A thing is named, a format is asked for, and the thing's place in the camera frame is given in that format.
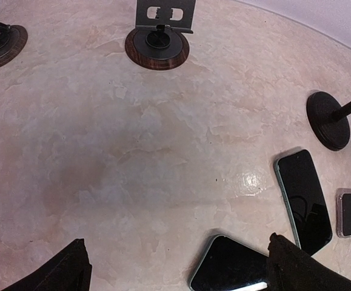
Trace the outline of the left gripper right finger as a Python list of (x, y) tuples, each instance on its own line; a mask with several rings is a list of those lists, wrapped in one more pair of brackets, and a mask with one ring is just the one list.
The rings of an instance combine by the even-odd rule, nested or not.
[(351, 290), (351, 280), (328, 269), (286, 237), (271, 234), (267, 290)]

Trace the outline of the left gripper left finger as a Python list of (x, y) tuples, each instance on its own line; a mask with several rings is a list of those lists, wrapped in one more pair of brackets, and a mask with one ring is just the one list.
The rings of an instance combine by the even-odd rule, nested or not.
[(84, 239), (74, 239), (40, 268), (5, 290), (89, 290), (91, 275)]

